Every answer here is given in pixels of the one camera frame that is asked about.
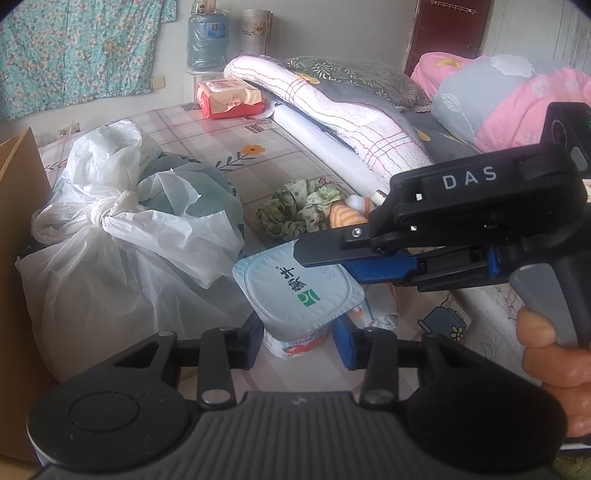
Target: floral curtain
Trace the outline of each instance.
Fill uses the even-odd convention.
[[[24,0],[0,23],[0,122],[151,91],[177,0]]]

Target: dark green floral pillow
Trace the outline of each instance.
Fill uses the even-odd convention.
[[[414,80],[377,61],[349,61],[323,57],[296,57],[284,66],[308,82],[344,82],[378,95],[392,106],[415,112],[431,110],[431,101]]]

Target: red door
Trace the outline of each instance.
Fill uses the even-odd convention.
[[[405,69],[407,75],[413,72],[421,55],[430,51],[444,51],[467,59],[479,55],[491,0],[420,2]]]

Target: plaid tablecloth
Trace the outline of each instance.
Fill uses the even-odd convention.
[[[222,170],[234,184],[244,206],[245,252],[253,254],[273,245],[264,234],[256,211],[273,192],[292,180],[309,179],[340,184],[352,193],[334,172],[297,140],[270,119],[245,118],[207,120],[202,112],[174,106],[129,118],[158,142],[164,151],[190,155]],[[41,159],[51,183],[64,169],[76,134],[40,149]],[[401,309],[397,335],[419,339],[423,330],[417,320],[424,319],[442,305],[450,312],[466,313],[447,293],[417,294],[414,289],[399,292]],[[187,397],[196,394],[196,369],[185,369],[179,390]],[[238,398],[248,390],[264,391],[353,391],[358,392],[363,372],[347,371],[339,358],[332,338],[299,358],[282,360],[264,346],[254,368],[232,373]],[[418,387],[412,371],[400,376],[401,397],[408,397]]]

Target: screw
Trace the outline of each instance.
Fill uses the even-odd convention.
[[[388,390],[369,390],[363,396],[365,401],[371,405],[387,405],[394,400],[394,394]]]
[[[203,392],[201,395],[202,400],[208,405],[219,405],[220,403],[226,403],[232,396],[227,390],[221,388],[213,388]]]

